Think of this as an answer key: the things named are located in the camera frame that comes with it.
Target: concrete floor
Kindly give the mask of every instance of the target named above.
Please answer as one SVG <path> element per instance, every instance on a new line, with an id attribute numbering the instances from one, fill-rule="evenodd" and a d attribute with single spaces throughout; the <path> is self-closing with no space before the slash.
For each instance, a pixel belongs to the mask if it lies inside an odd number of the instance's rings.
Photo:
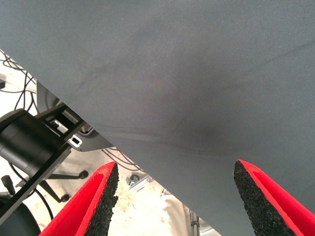
<path id="1" fill-rule="evenodd" d="M 23 89 L 24 75 L 20 71 L 16 71 L 7 68 L 0 64 L 0 79 L 6 80 L 7 91 L 18 91 Z M 31 84 L 28 86 L 30 90 L 36 90 L 36 86 Z M 19 93 L 4 93 L 0 92 L 0 117 L 7 112 L 13 110 L 14 105 L 19 97 Z M 26 96 L 26 104 L 29 104 L 31 98 Z M 35 115 L 35 109 L 32 108 L 30 113 Z M 117 156 L 122 157 L 119 152 L 114 152 Z M 67 157 L 67 159 L 56 169 L 55 173 L 58 174 L 78 174 L 83 170 L 87 170 L 92 174 L 101 165 L 112 161 L 101 150 L 90 152 L 77 152 L 75 150 Z M 190 229 L 189 220 L 187 215 L 188 209 L 184 207 L 183 217 L 180 221 L 184 224 L 181 226 L 175 225 L 172 221 L 170 204 L 167 203 L 165 198 L 161 197 L 163 187 L 156 181 L 148 183 L 141 191 L 133 193 L 130 192 L 129 186 L 126 182 L 126 177 L 130 177 L 131 174 L 137 174 L 140 177 L 145 176 L 143 172 L 131 172 L 121 166 L 119 166 L 119 178 L 118 189 L 116 195 L 119 197 L 116 206 L 113 209 L 112 222 L 110 224 L 109 236 L 175 236 L 183 228 Z M 10 169 L 8 163 L 0 158 L 0 177 L 3 175 L 10 175 L 13 183 L 17 184 L 20 180 Z M 65 193 L 73 196 L 75 192 L 86 181 L 83 180 L 48 180 L 49 184 L 55 190 L 55 192 L 62 196 Z M 62 209 L 65 203 L 57 203 L 51 196 L 49 196 L 40 187 L 38 190 L 44 195 L 48 204 L 50 205 L 54 215 Z M 6 191 L 4 186 L 0 184 L 0 192 Z M 175 197 L 173 197 L 175 204 L 182 204 Z M 50 222 L 48 211 L 40 198 L 33 194 L 28 199 L 24 200 L 24 203 L 29 207 L 35 219 L 37 220 L 41 230 L 44 229 Z M 201 221 L 201 228 L 207 228 L 209 225 Z M 209 234 L 203 234 L 202 236 L 219 236 L 214 230 Z"/>

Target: red foam pad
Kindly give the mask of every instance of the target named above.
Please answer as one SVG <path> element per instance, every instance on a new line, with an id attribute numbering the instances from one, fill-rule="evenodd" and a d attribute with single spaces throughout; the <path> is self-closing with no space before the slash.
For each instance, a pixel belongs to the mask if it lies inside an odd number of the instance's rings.
<path id="1" fill-rule="evenodd" d="M 315 236 L 315 215 L 274 182 L 257 166 L 239 160 L 261 189 L 266 199 L 276 208 L 285 223 L 297 236 Z"/>
<path id="2" fill-rule="evenodd" d="M 115 165 L 115 162 L 111 162 L 100 167 L 40 236 L 83 236 L 94 216 Z"/>

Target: metal rod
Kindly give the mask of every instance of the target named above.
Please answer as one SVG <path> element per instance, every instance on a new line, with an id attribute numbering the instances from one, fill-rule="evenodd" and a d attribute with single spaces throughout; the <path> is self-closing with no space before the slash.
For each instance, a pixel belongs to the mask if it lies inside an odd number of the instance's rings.
<path id="1" fill-rule="evenodd" d="M 200 236 L 199 216 L 190 210 L 192 236 Z"/>

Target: black cylinder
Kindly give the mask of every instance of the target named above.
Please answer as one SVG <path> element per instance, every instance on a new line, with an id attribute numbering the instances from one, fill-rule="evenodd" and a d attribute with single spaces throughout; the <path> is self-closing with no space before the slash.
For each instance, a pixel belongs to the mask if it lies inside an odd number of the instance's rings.
<path id="1" fill-rule="evenodd" d="M 0 156 L 33 176 L 64 140 L 23 109 L 0 119 Z"/>

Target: cable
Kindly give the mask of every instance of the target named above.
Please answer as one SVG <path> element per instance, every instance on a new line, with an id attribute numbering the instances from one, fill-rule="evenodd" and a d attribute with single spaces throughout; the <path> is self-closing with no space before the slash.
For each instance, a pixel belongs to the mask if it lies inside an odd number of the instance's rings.
<path id="1" fill-rule="evenodd" d="M 24 83 L 23 91 L 22 91 L 22 93 L 20 94 L 20 97 L 19 97 L 18 101 L 17 101 L 16 104 L 15 104 L 14 110 L 16 110 L 16 108 L 18 107 L 19 102 L 20 102 L 20 100 L 21 100 L 23 94 L 24 94 L 25 91 L 26 91 L 26 87 L 27 87 L 27 85 L 30 83 L 30 81 L 32 81 L 32 79 L 33 79 L 33 77 L 32 77 L 27 83 Z"/>
<path id="2" fill-rule="evenodd" d="M 126 162 L 126 161 L 120 159 L 118 156 L 116 156 L 116 155 L 114 155 L 113 153 L 111 153 L 109 150 L 106 150 L 106 151 L 109 152 L 112 156 L 116 157 L 116 158 L 117 158 L 118 160 L 120 160 L 121 162 L 124 162 L 124 163 L 127 164 L 127 165 L 132 165 L 132 166 L 135 166 L 136 168 L 138 168 L 138 167 L 136 166 L 136 164 L 134 164 L 134 163 L 132 163 L 132 162 Z"/>
<path id="3" fill-rule="evenodd" d="M 37 190 L 37 189 L 34 189 L 35 193 L 41 198 L 41 200 L 43 201 L 43 203 L 45 204 L 47 210 L 48 210 L 48 213 L 49 213 L 49 216 L 50 216 L 50 219 L 53 220 L 54 219 L 54 215 L 53 215 L 53 212 L 51 211 L 46 199 L 44 198 L 44 196 Z"/>
<path id="4" fill-rule="evenodd" d="M 118 165 L 120 165 L 121 167 L 125 168 L 126 170 L 129 170 L 129 171 L 139 171 L 140 168 L 137 168 L 136 170 L 132 170 L 132 169 L 129 169 L 127 168 L 126 166 L 122 165 L 121 163 L 117 162 L 113 157 L 111 157 L 108 153 L 106 153 L 103 149 L 101 150 L 102 152 L 104 152 L 110 159 L 112 159 L 113 161 L 115 161 Z"/>
<path id="5" fill-rule="evenodd" d="M 21 92 L 23 92 L 23 90 L 22 90 L 22 91 L 5 91 L 5 90 L 0 90 L 0 92 L 21 93 Z M 32 91 L 32 90 L 25 90 L 25 92 L 30 92 L 30 93 L 35 93 L 35 94 L 36 94 L 36 92 L 34 92 L 34 91 Z"/>
<path id="6" fill-rule="evenodd" d="M 118 151 L 118 152 L 125 158 L 125 160 L 126 160 L 127 162 L 125 162 L 124 160 L 121 160 L 118 156 L 116 156 L 116 155 L 114 155 L 113 153 L 111 153 L 111 152 L 109 151 L 109 149 L 110 149 L 110 150 L 113 150 L 113 151 Z M 108 151 L 112 156 L 116 157 L 118 160 L 120 160 L 120 161 L 126 163 L 127 165 L 133 165 L 133 166 L 135 166 L 137 169 L 139 169 L 139 171 L 142 171 L 142 172 L 145 173 L 144 170 L 142 170 L 137 164 L 135 164 L 133 161 L 131 161 L 125 154 L 123 154 L 123 153 L 122 153 L 120 150 L 118 150 L 117 148 L 109 147 L 109 148 L 107 148 L 106 151 Z"/>
<path id="7" fill-rule="evenodd" d="M 14 172 L 21 180 L 23 180 L 25 183 L 27 182 L 26 179 L 24 179 L 23 176 L 21 176 L 20 173 L 18 173 L 18 171 L 14 168 L 14 166 L 13 166 L 11 163 L 9 163 L 9 166 L 11 167 L 11 169 L 13 170 L 13 172 Z M 51 219 L 51 220 L 54 219 L 53 212 L 51 211 L 51 209 L 50 209 L 50 207 L 49 207 L 49 205 L 48 205 L 46 199 L 44 198 L 44 196 L 43 196 L 36 188 L 35 188 L 35 189 L 33 190 L 33 192 L 30 193 L 27 197 L 31 196 L 34 192 L 40 197 L 40 199 L 43 201 L 44 205 L 46 206 L 46 208 L 47 208 L 47 210 L 48 210 L 48 213 L 49 213 L 49 216 L 50 216 L 50 219 Z"/>
<path id="8" fill-rule="evenodd" d="M 32 103 L 33 103 L 34 106 L 35 106 L 35 109 L 36 109 L 36 111 L 37 111 L 37 114 L 39 114 L 40 112 L 39 112 L 38 107 L 37 107 L 37 105 L 36 105 L 36 103 L 35 103 L 35 99 L 34 99 L 33 93 L 31 93 L 31 101 L 32 101 Z"/>
<path id="9" fill-rule="evenodd" d="M 9 57 L 3 50 L 0 49 L 0 52 L 5 57 L 5 60 L 0 59 L 0 61 L 2 61 L 3 66 L 9 67 L 9 68 L 14 69 L 14 70 L 21 71 L 24 75 L 27 73 L 27 71 L 23 67 L 21 67 L 15 61 L 13 61 L 11 59 L 11 57 Z"/>

